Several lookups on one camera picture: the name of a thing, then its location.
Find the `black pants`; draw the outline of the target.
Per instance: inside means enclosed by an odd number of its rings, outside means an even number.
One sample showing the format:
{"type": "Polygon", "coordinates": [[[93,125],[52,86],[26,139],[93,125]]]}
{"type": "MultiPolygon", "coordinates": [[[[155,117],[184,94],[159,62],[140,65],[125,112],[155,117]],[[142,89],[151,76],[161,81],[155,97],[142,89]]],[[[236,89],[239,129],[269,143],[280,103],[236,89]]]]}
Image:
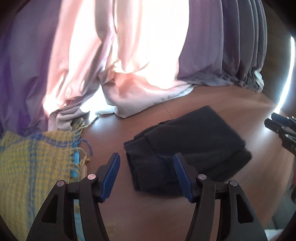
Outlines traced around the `black pants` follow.
{"type": "Polygon", "coordinates": [[[217,182],[233,177],[252,158],[245,141],[209,106],[146,128],[124,143],[135,191],[180,196],[174,155],[217,182]]]}

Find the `white cloth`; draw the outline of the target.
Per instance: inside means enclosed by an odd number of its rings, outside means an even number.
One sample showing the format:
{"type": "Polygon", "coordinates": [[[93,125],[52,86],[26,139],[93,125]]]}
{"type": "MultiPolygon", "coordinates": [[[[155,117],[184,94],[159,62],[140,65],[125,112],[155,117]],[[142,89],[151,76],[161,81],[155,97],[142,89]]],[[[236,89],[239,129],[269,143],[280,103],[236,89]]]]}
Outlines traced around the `white cloth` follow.
{"type": "Polygon", "coordinates": [[[262,90],[264,88],[264,81],[262,79],[262,75],[260,74],[260,72],[258,70],[255,70],[250,75],[249,87],[258,93],[262,93],[262,90]]]}

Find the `light blue cloth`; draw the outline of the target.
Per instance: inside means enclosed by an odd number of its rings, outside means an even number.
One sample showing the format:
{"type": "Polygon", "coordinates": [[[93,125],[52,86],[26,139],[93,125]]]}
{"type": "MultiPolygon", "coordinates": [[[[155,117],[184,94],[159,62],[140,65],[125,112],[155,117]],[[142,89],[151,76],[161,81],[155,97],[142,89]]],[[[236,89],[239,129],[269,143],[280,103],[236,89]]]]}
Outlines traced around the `light blue cloth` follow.
{"type": "Polygon", "coordinates": [[[80,177],[80,152],[76,149],[72,154],[70,165],[70,178],[78,180],[80,177]]]}

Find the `yellow plaid scarf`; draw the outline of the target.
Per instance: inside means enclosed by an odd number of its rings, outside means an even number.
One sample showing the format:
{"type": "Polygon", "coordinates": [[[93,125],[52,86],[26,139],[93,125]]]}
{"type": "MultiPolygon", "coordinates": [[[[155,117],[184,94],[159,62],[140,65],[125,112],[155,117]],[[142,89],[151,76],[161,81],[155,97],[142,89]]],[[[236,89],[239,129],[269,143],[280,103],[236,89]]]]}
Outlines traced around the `yellow plaid scarf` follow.
{"type": "Polygon", "coordinates": [[[58,180],[80,181],[87,175],[87,152],[79,147],[82,118],[70,131],[22,137],[6,132],[1,139],[1,217],[18,240],[26,240],[43,202],[58,180]],[[73,152],[80,152],[80,177],[70,178],[73,152]]]}

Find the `purple grey curtain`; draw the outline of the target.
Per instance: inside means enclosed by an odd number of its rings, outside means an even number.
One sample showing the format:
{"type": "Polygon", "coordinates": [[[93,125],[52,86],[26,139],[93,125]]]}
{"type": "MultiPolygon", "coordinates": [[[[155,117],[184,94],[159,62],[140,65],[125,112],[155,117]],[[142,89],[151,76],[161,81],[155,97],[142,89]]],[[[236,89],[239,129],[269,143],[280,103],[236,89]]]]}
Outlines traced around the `purple grey curtain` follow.
{"type": "MultiPolygon", "coordinates": [[[[50,131],[43,102],[62,1],[1,1],[1,134],[50,131]]],[[[188,1],[177,78],[249,88],[267,50],[261,1],[188,1]]]]}

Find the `pink sheer curtain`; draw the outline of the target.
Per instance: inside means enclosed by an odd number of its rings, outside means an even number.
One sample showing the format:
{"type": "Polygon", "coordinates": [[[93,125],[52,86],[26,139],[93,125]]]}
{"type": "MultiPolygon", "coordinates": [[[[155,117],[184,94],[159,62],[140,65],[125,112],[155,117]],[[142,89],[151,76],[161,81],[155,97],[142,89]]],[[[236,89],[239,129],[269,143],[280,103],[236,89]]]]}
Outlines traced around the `pink sheer curtain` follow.
{"type": "Polygon", "coordinates": [[[89,113],[121,118],[185,96],[177,78],[188,1],[62,1],[43,107],[48,129],[89,113]]]}

